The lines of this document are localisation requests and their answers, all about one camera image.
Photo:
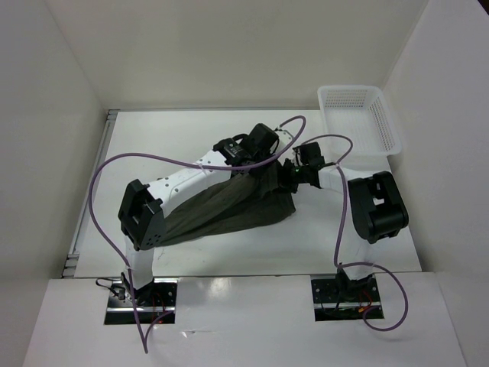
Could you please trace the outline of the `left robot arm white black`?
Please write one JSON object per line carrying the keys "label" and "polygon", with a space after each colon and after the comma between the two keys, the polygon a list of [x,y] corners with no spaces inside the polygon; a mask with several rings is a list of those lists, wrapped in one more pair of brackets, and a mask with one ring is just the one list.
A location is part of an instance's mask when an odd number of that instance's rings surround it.
{"label": "left robot arm white black", "polygon": [[175,174],[150,183],[130,182],[118,211],[128,260],[121,275],[125,296],[138,306],[150,301],[154,250],[169,244],[170,221],[176,209],[230,183],[233,177],[262,174],[287,142],[280,129],[258,123],[248,134],[220,140],[198,161]]}

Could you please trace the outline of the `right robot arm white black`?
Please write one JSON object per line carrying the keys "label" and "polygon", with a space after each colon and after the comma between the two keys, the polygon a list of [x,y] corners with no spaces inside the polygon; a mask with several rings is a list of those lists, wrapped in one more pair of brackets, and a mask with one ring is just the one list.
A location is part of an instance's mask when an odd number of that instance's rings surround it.
{"label": "right robot arm white black", "polygon": [[333,264],[335,292],[341,300],[353,300],[363,294],[378,270],[398,278],[383,265],[368,257],[344,263],[340,249],[345,227],[351,223],[355,238],[370,246],[383,239],[391,239],[409,224],[409,215],[392,173],[379,171],[361,174],[343,168],[343,154],[336,161],[326,161],[319,144],[309,140],[293,149],[293,158],[287,158],[280,172],[280,182],[296,192],[300,184],[309,184],[323,190],[334,190],[342,195],[342,214],[335,242]]}

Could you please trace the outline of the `olive green shorts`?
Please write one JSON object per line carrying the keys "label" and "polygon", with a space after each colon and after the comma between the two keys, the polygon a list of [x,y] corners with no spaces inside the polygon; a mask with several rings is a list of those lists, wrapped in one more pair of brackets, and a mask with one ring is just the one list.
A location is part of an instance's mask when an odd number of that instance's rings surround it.
{"label": "olive green shorts", "polygon": [[259,175],[237,174],[188,199],[167,217],[162,246],[270,226],[287,219],[296,207],[292,193],[279,183],[282,168],[275,161]]}

